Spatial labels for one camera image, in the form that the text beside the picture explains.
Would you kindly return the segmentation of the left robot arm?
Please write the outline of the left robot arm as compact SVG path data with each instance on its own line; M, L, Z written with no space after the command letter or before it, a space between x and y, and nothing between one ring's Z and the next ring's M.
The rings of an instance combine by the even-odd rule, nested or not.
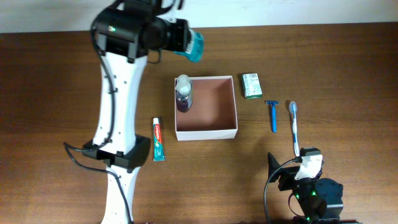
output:
M103 161L108 188L103 223L132 223L139 169L150 139L135 132L139 85L148 54L171 51L197 62L203 38L176 17L182 1L116 1L93 20L90 37L100 60L102 88L98 127L81 153Z

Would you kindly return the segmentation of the purple soap pump bottle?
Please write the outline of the purple soap pump bottle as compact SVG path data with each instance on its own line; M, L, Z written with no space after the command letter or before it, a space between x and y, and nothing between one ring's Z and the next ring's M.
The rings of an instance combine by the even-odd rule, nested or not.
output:
M186 113L193 103L193 83L187 75L180 75L175 86L175 99L179 112Z

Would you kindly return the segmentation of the green white soap box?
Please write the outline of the green white soap box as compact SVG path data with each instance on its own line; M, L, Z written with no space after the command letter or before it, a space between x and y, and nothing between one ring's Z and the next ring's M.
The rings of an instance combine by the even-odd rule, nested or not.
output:
M261 85L257 73L247 73L242 75L245 99L255 99L262 97Z

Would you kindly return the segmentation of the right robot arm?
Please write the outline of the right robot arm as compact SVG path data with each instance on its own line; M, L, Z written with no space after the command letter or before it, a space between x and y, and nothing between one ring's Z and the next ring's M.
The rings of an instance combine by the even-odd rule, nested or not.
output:
M294 223L339 223L343 210L343 185L322 178L323 156L315 147L302 148L299 156L279 164L267 154L269 174L266 185L278 181L280 191L289 191L296 198L302 215L294 214Z

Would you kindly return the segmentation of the green mouthwash bottle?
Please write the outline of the green mouthwash bottle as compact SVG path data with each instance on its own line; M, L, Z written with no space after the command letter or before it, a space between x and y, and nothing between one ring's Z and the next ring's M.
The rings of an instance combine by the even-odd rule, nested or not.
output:
M199 62L204 52L204 37L201 33L195 32L193 29L189 29L191 38L187 45L186 51L175 52L177 55L186 57L191 62Z

